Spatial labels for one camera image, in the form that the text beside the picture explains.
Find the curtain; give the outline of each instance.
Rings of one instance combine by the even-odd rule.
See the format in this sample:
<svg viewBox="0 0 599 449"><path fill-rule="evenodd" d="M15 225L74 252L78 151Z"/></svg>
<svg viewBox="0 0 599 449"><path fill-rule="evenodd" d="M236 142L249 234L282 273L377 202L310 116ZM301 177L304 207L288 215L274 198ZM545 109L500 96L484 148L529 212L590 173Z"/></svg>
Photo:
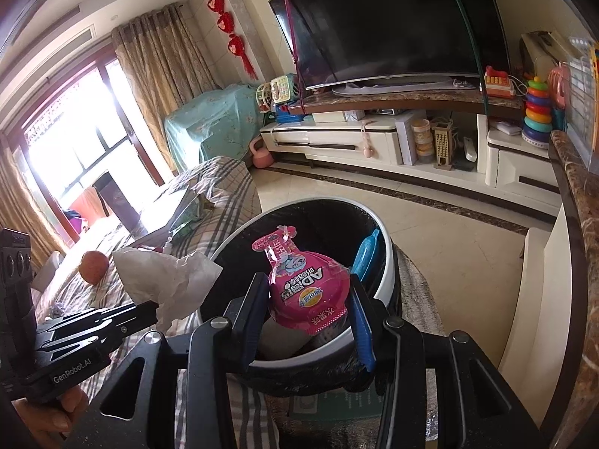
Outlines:
<svg viewBox="0 0 599 449"><path fill-rule="evenodd" d="M219 87L176 4L115 28L112 41L158 150L176 171L164 118L194 97Z"/></svg>
<svg viewBox="0 0 599 449"><path fill-rule="evenodd" d="M65 254L67 246L40 211L0 133L0 226L31 237L31 262L39 271L52 252Z"/></svg>

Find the curved tv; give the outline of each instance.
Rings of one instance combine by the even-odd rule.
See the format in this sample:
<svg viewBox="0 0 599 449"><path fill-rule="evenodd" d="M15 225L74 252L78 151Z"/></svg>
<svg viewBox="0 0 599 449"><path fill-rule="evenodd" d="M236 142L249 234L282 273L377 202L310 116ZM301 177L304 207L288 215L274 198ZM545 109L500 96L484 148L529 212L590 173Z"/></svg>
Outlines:
<svg viewBox="0 0 599 449"><path fill-rule="evenodd" d="M478 76L456 0L289 0L307 88L378 77ZM495 0L460 0L481 65L509 70ZM284 0L270 0L291 49Z"/></svg>

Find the pink snack packet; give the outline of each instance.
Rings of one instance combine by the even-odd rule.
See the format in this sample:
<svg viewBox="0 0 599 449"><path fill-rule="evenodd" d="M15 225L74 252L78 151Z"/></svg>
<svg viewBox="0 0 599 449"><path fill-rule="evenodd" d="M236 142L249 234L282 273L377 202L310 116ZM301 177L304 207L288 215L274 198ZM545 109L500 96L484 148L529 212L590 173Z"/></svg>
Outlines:
<svg viewBox="0 0 599 449"><path fill-rule="evenodd" d="M268 276L272 318L313 336L347 312L349 271L329 257L298 250L291 241L295 234L293 226L278 226L252 249L266 253L273 266Z"/></svg>

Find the yellow logo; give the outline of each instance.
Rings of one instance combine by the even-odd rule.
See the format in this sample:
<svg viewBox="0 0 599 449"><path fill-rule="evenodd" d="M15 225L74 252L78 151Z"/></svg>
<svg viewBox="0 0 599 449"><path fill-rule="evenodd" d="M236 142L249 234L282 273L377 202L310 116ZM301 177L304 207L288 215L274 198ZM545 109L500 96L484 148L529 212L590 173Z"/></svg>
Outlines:
<svg viewBox="0 0 599 449"><path fill-rule="evenodd" d="M299 294L299 306L300 307L312 307L318 304L322 297L322 289L318 287L308 287Z"/></svg>

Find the white remote control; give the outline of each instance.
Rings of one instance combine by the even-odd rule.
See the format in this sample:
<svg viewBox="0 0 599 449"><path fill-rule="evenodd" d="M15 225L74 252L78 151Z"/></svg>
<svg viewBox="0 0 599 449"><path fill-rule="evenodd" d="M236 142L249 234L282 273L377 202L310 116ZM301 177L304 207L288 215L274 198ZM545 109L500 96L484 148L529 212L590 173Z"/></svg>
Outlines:
<svg viewBox="0 0 599 449"><path fill-rule="evenodd" d="M466 158L470 162L476 162L476 150L474 149L474 142L467 136L463 138L463 151L466 154Z"/></svg>

